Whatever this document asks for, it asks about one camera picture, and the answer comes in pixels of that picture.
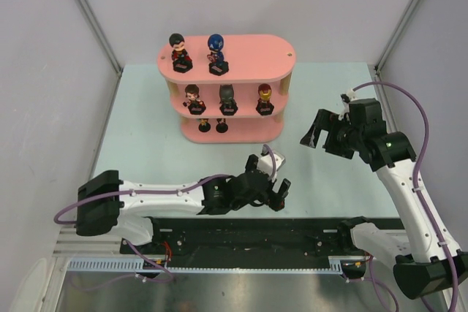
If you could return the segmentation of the red gold armor figurine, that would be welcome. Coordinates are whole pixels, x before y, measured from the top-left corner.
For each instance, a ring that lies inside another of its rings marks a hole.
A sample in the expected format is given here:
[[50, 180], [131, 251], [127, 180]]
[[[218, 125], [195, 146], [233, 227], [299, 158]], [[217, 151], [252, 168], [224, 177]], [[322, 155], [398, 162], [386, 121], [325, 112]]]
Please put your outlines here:
[[256, 111], [262, 115], [271, 115], [274, 110], [274, 105], [271, 103], [272, 88], [269, 84], [263, 83], [258, 86], [258, 100]]

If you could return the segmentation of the grey masked bat figurine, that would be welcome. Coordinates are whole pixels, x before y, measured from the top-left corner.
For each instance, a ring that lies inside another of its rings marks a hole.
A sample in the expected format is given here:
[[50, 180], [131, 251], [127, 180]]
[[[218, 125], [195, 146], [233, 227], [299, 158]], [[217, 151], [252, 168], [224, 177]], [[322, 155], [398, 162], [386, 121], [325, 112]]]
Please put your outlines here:
[[220, 111], [223, 115], [235, 115], [238, 111], [237, 103], [234, 99], [233, 85], [220, 85], [219, 87]]

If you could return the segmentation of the brown-haired archer figurine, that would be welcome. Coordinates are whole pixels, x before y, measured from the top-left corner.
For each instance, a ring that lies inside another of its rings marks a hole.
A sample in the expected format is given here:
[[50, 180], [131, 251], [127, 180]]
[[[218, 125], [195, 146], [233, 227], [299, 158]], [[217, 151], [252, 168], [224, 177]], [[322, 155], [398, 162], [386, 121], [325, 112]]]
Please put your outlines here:
[[195, 84], [189, 84], [184, 89], [186, 101], [183, 103], [191, 115], [202, 115], [206, 105], [200, 98], [200, 89]]

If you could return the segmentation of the blue shield hero figurine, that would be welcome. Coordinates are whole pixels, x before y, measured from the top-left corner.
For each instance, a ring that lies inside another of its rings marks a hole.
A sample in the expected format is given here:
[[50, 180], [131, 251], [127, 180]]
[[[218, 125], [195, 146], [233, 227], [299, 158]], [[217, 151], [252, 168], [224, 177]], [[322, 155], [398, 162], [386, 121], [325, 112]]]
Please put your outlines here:
[[209, 60], [209, 72], [213, 75], [221, 76], [229, 71], [229, 64], [224, 59], [222, 49], [224, 47], [224, 38], [221, 34], [212, 34], [208, 38], [208, 49], [210, 53], [207, 55]]

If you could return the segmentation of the dark-haired red-suit figurine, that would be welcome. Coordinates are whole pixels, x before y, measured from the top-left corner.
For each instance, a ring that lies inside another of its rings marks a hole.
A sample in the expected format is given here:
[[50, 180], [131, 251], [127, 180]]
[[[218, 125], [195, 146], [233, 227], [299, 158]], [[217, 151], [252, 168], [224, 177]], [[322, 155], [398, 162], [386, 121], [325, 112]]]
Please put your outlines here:
[[182, 34], [174, 33], [169, 37], [169, 45], [172, 48], [171, 59], [173, 70], [179, 73], [186, 73], [193, 68], [193, 62], [186, 48], [185, 39]]

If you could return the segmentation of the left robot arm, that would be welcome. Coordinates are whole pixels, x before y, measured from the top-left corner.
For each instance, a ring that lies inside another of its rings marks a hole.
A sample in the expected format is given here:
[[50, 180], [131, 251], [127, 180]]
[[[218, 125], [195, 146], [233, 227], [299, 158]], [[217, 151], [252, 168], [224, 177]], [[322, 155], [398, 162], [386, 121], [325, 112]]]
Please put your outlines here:
[[142, 246], [156, 237], [153, 220], [163, 213], [222, 216], [247, 205], [280, 211], [291, 186], [284, 179], [274, 189], [284, 162], [277, 153], [252, 154], [240, 175], [212, 175], [179, 185], [133, 183], [120, 179], [116, 170], [104, 171], [78, 189], [76, 232], [82, 237], [115, 235]]

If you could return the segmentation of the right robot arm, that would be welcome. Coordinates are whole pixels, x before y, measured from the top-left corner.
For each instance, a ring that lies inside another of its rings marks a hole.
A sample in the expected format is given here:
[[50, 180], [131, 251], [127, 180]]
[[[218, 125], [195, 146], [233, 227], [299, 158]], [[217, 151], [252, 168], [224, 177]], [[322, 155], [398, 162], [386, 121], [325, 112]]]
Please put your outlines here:
[[362, 250], [389, 267], [401, 292], [411, 300], [446, 289], [467, 279], [467, 253], [446, 230], [420, 173], [416, 153], [402, 132], [387, 131], [376, 99], [358, 99], [339, 115], [320, 109], [300, 143], [316, 148], [326, 131], [325, 152], [351, 159], [358, 154], [388, 191], [404, 226], [401, 242], [364, 217], [339, 225], [343, 249]]

